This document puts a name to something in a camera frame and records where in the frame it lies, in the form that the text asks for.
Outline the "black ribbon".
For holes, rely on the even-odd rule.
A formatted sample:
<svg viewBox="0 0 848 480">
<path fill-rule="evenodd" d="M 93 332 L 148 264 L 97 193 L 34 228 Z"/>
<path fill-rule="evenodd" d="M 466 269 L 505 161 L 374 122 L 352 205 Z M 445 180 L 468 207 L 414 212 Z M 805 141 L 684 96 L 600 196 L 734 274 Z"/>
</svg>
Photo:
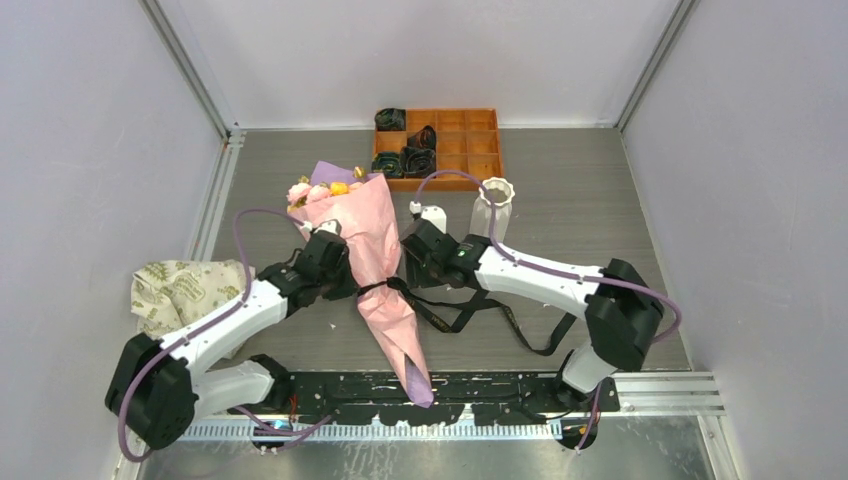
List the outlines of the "black ribbon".
<svg viewBox="0 0 848 480">
<path fill-rule="evenodd" d="M 489 298 L 489 292 L 486 290 L 476 290 L 471 299 L 465 302 L 449 303 L 430 301 L 414 294 L 407 283 L 401 278 L 390 277 L 382 282 L 361 287 L 357 292 L 357 296 L 361 297 L 369 291 L 381 286 L 386 286 L 398 291 L 416 314 L 442 333 L 458 334 L 467 326 L 469 321 L 477 312 L 491 309 L 498 310 L 506 320 L 519 343 L 534 354 L 544 357 L 551 356 L 556 352 L 558 346 L 567 335 L 570 328 L 577 321 L 577 317 L 575 315 L 566 313 L 552 330 L 548 337 L 547 344 L 541 348 L 534 348 L 524 335 L 513 310 L 508 305 L 496 299 Z M 459 311 L 459 315 L 453 323 L 448 323 L 442 317 L 431 311 L 428 306 L 457 310 Z"/>
</svg>

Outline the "white ribbed ceramic vase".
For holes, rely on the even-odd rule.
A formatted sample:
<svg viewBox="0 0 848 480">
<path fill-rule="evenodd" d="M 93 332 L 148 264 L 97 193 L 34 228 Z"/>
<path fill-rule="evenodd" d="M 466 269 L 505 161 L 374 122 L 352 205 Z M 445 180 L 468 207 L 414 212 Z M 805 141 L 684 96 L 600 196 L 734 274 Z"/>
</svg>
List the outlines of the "white ribbed ceramic vase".
<svg viewBox="0 0 848 480">
<path fill-rule="evenodd" d="M 515 197 L 513 185 L 502 177 L 482 182 L 474 201 L 469 233 L 494 238 L 502 243 L 508 229 Z"/>
</svg>

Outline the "pink flower bouquet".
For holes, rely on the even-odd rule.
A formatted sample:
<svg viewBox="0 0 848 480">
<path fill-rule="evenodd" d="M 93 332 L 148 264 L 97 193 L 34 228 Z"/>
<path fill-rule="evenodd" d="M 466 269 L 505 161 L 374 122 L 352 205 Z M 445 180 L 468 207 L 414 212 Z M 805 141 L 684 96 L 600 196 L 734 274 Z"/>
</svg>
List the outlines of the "pink flower bouquet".
<svg viewBox="0 0 848 480">
<path fill-rule="evenodd" d="M 387 280 L 397 273 L 402 248 L 396 213 L 385 177 L 370 174 L 350 193 L 320 198 L 312 195 L 290 211 L 319 225 L 336 220 L 350 250 L 357 284 L 368 291 L 357 296 L 357 309 L 392 366 L 409 400 L 428 408 L 433 391 L 419 341 L 416 313 Z"/>
</svg>

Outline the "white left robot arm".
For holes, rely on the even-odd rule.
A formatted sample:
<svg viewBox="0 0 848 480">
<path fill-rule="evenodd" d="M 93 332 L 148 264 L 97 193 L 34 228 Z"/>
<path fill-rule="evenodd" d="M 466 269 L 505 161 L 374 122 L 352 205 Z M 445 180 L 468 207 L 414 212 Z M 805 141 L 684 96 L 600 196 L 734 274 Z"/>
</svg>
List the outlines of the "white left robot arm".
<svg viewBox="0 0 848 480">
<path fill-rule="evenodd" d="M 152 450 L 178 440 L 195 420 L 238 408 L 277 413 L 290 408 L 289 371 L 266 354 L 224 369 L 214 364 L 255 334 L 309 307 L 353 296 L 349 247 L 337 233 L 316 229 L 286 262 L 262 270 L 247 296 L 153 339 L 139 333 L 125 344 L 105 406 Z"/>
</svg>

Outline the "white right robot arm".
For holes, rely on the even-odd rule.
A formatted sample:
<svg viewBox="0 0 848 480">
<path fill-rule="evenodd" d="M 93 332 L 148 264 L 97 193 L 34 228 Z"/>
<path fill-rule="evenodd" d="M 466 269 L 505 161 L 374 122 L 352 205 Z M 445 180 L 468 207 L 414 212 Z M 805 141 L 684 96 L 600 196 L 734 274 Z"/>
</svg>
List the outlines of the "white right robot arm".
<svg viewBox="0 0 848 480">
<path fill-rule="evenodd" d="M 555 341 L 576 320 L 585 322 L 589 338 L 567 356 L 554 386 L 567 410 L 582 409 L 613 373 L 640 371 L 665 314 L 635 268 L 620 259 L 586 267 L 522 256 L 484 236 L 457 241 L 424 218 L 400 242 L 413 281 L 471 288 L 479 302 L 497 292 L 554 306 L 566 314 Z"/>
</svg>

